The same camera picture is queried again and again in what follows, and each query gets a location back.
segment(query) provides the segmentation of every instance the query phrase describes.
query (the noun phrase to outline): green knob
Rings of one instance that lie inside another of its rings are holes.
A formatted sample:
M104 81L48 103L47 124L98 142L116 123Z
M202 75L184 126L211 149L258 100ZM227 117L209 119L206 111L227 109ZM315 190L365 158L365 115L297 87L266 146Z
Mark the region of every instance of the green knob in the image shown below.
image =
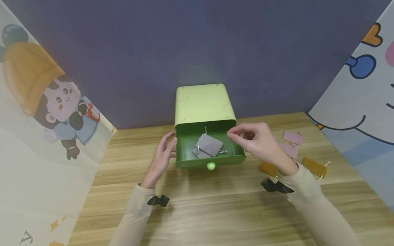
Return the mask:
M207 163L206 167L207 167L209 170L214 170L215 167L216 167L216 165L215 165L215 163L214 163L213 161L210 161L210 162Z

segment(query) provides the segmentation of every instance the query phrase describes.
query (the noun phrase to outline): gray pouch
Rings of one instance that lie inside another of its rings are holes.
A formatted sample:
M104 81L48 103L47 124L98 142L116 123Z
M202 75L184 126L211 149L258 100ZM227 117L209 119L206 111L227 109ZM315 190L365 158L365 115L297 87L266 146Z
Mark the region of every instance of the gray pouch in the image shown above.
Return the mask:
M196 144L196 147L197 146L200 146L200 151L202 150L215 157L219 154L219 151L223 146L223 142L211 137L210 135L202 134Z
M209 154L205 153L202 150L199 150L197 153L197 147L195 147L192 150L193 154L198 158L198 159L206 159L206 158L211 158L212 156L210 156Z

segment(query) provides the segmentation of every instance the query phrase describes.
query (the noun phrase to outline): pink pouch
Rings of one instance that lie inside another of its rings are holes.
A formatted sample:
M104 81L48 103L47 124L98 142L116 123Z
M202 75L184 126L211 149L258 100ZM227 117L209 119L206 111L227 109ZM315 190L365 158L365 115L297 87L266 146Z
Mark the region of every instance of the pink pouch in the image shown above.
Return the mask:
M290 131L284 131L283 139L287 140L289 142L301 145L304 137L299 133L292 133Z
M282 149L286 152L286 154L292 158L297 158L298 155L298 149L297 147L291 146L291 145L286 145L283 143L279 143L279 145L282 147Z

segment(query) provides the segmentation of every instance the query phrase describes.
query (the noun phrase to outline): cartoon poster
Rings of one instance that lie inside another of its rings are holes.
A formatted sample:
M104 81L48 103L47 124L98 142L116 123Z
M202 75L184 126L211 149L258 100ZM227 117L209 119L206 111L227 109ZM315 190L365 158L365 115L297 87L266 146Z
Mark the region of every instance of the cartoon poster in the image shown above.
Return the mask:
M0 238L65 246L112 125L0 1Z
M309 115L394 211L393 21L391 3Z
M76 159L80 153L76 140L88 144L100 112L40 45L28 42L22 27L7 25L2 41L4 79L15 100L43 126L48 142L60 140L67 159Z

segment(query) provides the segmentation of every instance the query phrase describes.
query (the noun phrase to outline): beige sleeve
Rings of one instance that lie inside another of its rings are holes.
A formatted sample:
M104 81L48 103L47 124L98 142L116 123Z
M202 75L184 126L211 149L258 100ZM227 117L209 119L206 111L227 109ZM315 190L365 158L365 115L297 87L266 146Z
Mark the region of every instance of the beige sleeve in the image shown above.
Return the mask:
M147 202L154 197L154 189L137 185L127 203L126 212L113 235L109 246L139 246L152 212Z
M279 174L279 181L294 190L287 194L304 219L313 239L319 246L361 245L350 225L339 211L327 200L322 190L303 165L293 176Z

